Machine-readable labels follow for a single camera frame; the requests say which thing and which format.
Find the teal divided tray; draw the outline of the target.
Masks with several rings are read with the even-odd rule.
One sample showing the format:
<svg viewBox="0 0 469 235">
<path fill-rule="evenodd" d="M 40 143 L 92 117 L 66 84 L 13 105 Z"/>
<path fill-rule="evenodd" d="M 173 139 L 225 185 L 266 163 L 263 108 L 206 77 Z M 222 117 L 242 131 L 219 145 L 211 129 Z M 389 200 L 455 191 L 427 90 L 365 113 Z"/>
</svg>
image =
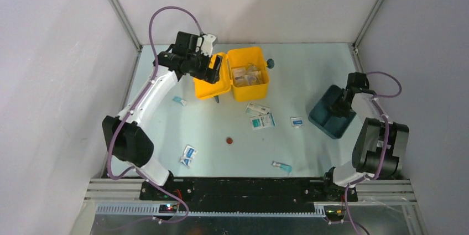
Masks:
<svg viewBox="0 0 469 235">
<path fill-rule="evenodd" d="M 341 94 L 340 87 L 331 85 L 308 114 L 309 122 L 332 139 L 342 138 L 357 115 L 355 111 L 351 111 L 347 117 L 338 117 L 332 113 L 330 107 Z"/>
</svg>

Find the yellow medicine kit box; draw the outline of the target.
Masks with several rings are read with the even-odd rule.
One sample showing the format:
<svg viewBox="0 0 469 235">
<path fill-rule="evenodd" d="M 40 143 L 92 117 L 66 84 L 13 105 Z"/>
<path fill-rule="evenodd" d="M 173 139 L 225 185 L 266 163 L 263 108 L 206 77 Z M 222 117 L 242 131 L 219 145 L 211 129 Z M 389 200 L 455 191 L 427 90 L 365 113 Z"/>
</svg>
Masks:
<svg viewBox="0 0 469 235">
<path fill-rule="evenodd" d="M 200 100 L 232 92 L 238 102 L 266 98 L 269 86 L 268 69 L 273 60 L 265 60 L 259 46 L 232 49 L 227 53 L 213 54 L 209 68 L 214 68 L 216 58 L 221 59 L 219 81 L 214 84 L 194 79 L 195 96 Z"/>
</svg>

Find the teal header plastic bag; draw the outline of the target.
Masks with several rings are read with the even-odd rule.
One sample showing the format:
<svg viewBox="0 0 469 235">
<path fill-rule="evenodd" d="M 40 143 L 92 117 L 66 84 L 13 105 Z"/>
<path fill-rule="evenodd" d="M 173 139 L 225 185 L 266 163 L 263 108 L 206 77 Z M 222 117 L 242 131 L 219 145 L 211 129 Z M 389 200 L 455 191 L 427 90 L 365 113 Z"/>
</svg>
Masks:
<svg viewBox="0 0 469 235">
<path fill-rule="evenodd" d="M 181 97 L 174 96 L 172 100 L 173 100 L 174 102 L 176 102 L 176 103 L 181 104 L 182 106 L 186 106 L 186 105 L 187 105 L 187 102 L 186 102 L 183 98 L 181 98 Z"/>
</svg>

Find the tape roll clear bag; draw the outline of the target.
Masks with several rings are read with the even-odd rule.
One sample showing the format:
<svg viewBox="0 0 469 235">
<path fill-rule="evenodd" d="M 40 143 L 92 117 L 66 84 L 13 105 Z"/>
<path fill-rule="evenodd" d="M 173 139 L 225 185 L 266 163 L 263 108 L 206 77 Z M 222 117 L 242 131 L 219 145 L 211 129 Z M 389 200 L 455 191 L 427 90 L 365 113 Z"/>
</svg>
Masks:
<svg viewBox="0 0 469 235">
<path fill-rule="evenodd" d="M 246 80 L 250 86 L 263 84 L 262 73 L 254 64 L 248 64 L 246 69 Z"/>
</svg>

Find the small white blue sachet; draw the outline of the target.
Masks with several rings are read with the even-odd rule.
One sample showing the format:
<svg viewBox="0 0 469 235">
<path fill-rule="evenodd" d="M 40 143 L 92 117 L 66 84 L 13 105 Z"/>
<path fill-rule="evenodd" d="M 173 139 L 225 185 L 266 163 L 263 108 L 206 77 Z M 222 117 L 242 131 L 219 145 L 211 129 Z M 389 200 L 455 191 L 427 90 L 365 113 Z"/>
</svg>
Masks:
<svg viewBox="0 0 469 235">
<path fill-rule="evenodd" d="M 299 128 L 304 125 L 304 121 L 302 117 L 291 117 L 290 121 L 291 121 L 291 125 L 295 128 Z"/>
</svg>

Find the white long gauze packet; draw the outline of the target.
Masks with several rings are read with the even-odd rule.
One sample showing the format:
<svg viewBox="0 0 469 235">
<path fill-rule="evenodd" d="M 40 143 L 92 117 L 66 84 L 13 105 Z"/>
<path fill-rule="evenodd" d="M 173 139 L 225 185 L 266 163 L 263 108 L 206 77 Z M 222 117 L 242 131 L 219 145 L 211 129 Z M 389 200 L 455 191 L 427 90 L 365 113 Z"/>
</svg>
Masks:
<svg viewBox="0 0 469 235">
<path fill-rule="evenodd" d="M 248 102 L 245 113 L 250 116 L 262 116 L 271 112 L 269 107 L 262 106 L 253 102 Z"/>
</svg>

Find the teal medical gauze packet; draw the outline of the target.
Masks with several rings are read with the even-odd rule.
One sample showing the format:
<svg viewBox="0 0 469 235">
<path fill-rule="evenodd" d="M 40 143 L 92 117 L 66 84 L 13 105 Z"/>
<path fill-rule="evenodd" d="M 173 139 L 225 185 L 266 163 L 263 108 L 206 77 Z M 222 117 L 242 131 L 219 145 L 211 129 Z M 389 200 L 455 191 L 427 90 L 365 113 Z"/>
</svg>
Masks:
<svg viewBox="0 0 469 235">
<path fill-rule="evenodd" d="M 275 127 L 274 116 L 271 113 L 251 117 L 249 122 L 253 130 Z"/>
</svg>

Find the white blue alcohol pad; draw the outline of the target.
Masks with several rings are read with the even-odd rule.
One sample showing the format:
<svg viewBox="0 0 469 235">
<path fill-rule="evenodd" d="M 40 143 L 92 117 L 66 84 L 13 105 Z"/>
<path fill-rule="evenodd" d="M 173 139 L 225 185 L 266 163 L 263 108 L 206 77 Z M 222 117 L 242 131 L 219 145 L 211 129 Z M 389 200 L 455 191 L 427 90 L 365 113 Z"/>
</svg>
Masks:
<svg viewBox="0 0 469 235">
<path fill-rule="evenodd" d="M 196 154 L 197 154 L 197 150 L 194 147 L 187 145 L 186 148 L 184 149 L 183 157 L 185 159 L 193 159 Z"/>
<path fill-rule="evenodd" d="M 182 158 L 180 159 L 180 162 L 181 162 L 184 166 L 186 166 L 187 168 L 190 168 L 191 162 L 192 162 L 192 158 L 182 157 Z"/>
</svg>

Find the teal capped small tube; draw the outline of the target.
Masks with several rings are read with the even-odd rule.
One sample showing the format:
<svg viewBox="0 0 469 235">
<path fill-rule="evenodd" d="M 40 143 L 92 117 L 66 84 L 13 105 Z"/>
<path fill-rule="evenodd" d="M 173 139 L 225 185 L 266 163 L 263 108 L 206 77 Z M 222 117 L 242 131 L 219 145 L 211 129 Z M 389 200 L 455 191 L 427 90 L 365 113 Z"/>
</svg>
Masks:
<svg viewBox="0 0 469 235">
<path fill-rule="evenodd" d="M 272 162 L 272 166 L 275 168 L 281 169 L 282 171 L 285 171 L 287 174 L 290 174 L 293 170 L 293 167 L 291 165 L 276 162 L 276 161 Z"/>
</svg>

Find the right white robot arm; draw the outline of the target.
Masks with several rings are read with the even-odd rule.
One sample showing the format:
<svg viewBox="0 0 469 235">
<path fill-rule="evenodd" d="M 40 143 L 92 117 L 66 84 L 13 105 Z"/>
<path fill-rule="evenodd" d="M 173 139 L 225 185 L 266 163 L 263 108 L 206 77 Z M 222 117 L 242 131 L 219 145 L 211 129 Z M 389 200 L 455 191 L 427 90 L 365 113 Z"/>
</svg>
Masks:
<svg viewBox="0 0 469 235">
<path fill-rule="evenodd" d="M 365 117 L 350 161 L 331 168 L 326 174 L 328 181 L 322 185 L 322 195 L 335 201 L 344 193 L 366 180 L 394 178 L 401 173 L 409 138 L 409 127 L 392 122 L 379 104 L 382 95 L 370 87 L 368 75 L 361 72 L 348 74 L 346 86 L 334 86 L 334 94 L 327 96 L 325 128 L 338 139 L 357 116 L 352 105 L 362 97 L 372 108 L 374 115 Z"/>
</svg>

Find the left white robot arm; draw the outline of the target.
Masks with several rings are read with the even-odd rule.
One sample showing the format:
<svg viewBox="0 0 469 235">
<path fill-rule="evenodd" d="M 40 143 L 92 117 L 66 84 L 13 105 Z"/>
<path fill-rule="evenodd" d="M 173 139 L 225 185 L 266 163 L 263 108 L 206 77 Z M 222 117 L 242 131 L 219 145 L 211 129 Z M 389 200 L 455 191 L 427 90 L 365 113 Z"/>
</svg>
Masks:
<svg viewBox="0 0 469 235">
<path fill-rule="evenodd" d="M 102 122 L 108 163 L 115 157 L 127 163 L 142 178 L 154 183 L 153 192 L 170 199 L 175 185 L 168 181 L 170 171 L 158 160 L 146 126 L 166 94 L 185 75 L 205 83 L 220 80 L 222 57 L 213 54 L 217 37 L 178 32 L 175 43 L 155 55 L 153 70 L 140 92 L 116 116 Z"/>
</svg>

